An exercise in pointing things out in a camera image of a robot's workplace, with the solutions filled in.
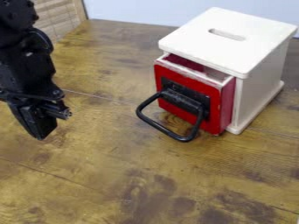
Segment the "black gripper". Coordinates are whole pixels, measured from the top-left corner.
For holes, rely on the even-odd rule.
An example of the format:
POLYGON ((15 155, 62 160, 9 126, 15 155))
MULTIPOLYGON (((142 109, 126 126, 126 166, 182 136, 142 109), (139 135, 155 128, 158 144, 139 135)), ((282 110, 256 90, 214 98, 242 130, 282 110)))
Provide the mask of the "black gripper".
POLYGON ((0 99, 8 102, 17 122, 37 140, 56 129, 56 118, 71 117, 64 93, 52 80, 52 51, 52 42, 37 29, 0 50, 0 99))

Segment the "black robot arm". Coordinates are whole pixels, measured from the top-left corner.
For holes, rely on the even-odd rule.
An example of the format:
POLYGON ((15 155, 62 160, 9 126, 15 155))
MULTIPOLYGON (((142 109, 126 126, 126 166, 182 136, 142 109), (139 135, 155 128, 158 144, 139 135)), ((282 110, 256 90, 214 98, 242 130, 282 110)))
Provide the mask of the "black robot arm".
POLYGON ((0 0, 0 101, 28 134, 43 140, 58 121, 71 117, 71 109, 52 81, 54 45, 33 27, 37 19, 32 0, 0 0))

